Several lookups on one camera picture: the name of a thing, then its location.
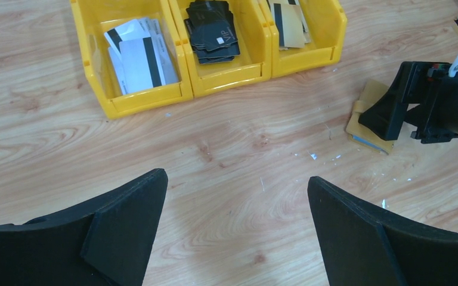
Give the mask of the yellow leather card holder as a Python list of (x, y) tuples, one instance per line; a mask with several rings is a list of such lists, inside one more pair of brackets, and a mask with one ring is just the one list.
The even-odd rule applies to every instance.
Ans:
[(376, 153), (388, 155), (399, 137), (409, 105), (419, 104), (417, 95), (387, 95), (389, 86), (369, 79), (354, 103), (346, 126), (349, 139)]

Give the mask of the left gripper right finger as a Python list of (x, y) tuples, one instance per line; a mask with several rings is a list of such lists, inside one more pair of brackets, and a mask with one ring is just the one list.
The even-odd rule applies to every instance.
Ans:
[(458, 285), (458, 233), (313, 176), (308, 200), (330, 285)]

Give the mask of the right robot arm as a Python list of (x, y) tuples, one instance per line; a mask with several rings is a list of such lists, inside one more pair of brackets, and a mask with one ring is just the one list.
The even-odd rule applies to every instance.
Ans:
[(458, 138), (458, 71), (449, 63), (405, 61), (383, 97), (358, 122), (384, 141), (398, 139), (403, 123), (422, 144)]

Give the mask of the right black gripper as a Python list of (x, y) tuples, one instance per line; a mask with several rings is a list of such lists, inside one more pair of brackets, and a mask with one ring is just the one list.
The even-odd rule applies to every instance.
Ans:
[[(382, 98), (363, 112), (358, 122), (384, 141), (397, 140), (404, 121), (417, 127), (412, 137), (423, 144), (458, 138), (458, 73), (449, 77), (450, 66), (403, 62)], [(406, 97), (413, 94), (421, 102), (407, 111)]]

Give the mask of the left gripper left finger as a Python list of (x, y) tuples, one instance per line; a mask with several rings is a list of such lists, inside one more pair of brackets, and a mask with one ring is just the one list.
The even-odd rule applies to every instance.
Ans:
[(24, 224), (0, 225), (0, 285), (141, 285), (168, 187), (163, 169)]

